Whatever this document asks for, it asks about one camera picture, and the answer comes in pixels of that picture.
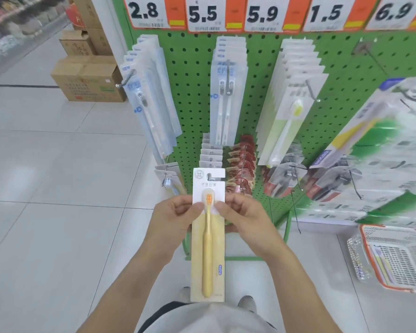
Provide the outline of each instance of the stack of cardboard boxes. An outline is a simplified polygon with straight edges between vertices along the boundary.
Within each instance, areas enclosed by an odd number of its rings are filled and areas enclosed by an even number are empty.
[[[124,102],[117,89],[122,76],[91,0],[69,0],[74,30],[65,30],[60,43],[68,57],[57,62],[51,77],[70,101]]]

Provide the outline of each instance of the circular logo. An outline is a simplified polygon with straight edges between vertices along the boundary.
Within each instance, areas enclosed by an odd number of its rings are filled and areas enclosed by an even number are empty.
[[[201,170],[196,170],[196,173],[194,174],[194,176],[196,177],[196,179],[203,179],[204,173]]]

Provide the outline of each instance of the printed number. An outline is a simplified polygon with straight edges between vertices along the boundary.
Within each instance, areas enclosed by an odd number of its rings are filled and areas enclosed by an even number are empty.
[[[333,6],[333,9],[331,10],[330,16],[323,17],[322,22],[325,22],[327,19],[332,20],[332,21],[337,20],[339,16],[341,16],[341,9],[343,6],[344,6],[343,4],[335,4]],[[320,8],[320,5],[311,7],[311,11],[313,12],[313,15],[311,16],[311,22],[316,21],[316,17],[318,16],[318,13],[319,13],[319,8]]]
[[[404,4],[402,7],[399,8],[399,13],[396,16],[390,15],[391,7],[393,7],[392,3],[384,4],[376,13],[376,16],[375,16],[376,21],[382,21],[384,19],[391,20],[393,18],[401,19],[410,12],[411,8],[413,8],[413,4],[411,2],[407,2],[406,4]]]
[[[250,6],[250,10],[248,12],[249,18],[247,19],[247,21],[250,23],[257,22],[259,20],[259,10],[260,10],[260,6]],[[267,20],[268,22],[274,21],[278,13],[279,13],[279,9],[276,6],[272,6],[267,11],[268,17],[266,19],[262,17],[260,21],[261,22],[264,22],[265,20]]]
[[[139,4],[138,3],[136,3],[136,2],[130,2],[129,4],[128,4],[128,6],[130,7],[130,8],[134,8],[134,11],[131,13],[131,17],[133,18],[133,19],[141,19],[142,18],[142,15],[141,14],[139,14],[139,12],[140,12],[140,7],[139,7]],[[156,4],[155,3],[153,3],[153,2],[149,2],[147,5],[147,8],[148,8],[148,15],[150,16],[150,17],[152,17],[152,18],[155,18],[155,17],[157,17],[157,16],[159,16],[159,13],[158,13],[158,11],[157,11],[157,6],[156,6]]]
[[[206,19],[204,20],[204,18],[202,18],[202,22],[205,22],[206,20],[208,21],[215,21],[217,19],[217,6],[208,6],[208,16],[206,17]],[[198,13],[199,11],[199,6],[189,6],[189,16],[190,22],[193,23],[197,23],[200,21],[200,14]]]

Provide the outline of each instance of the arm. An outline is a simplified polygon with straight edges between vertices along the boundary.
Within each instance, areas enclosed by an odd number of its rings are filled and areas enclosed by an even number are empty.
[[[191,196],[177,196],[155,206],[139,250],[77,333],[134,332],[157,276],[204,209],[203,203],[192,201]]]
[[[230,194],[216,209],[229,220],[251,250],[266,261],[287,333],[342,333],[331,318],[299,260],[285,244],[262,204]]]

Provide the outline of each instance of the white plastic basket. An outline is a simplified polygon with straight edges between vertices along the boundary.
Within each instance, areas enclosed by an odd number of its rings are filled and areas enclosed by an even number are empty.
[[[361,225],[347,246],[360,281],[416,292],[416,229]]]

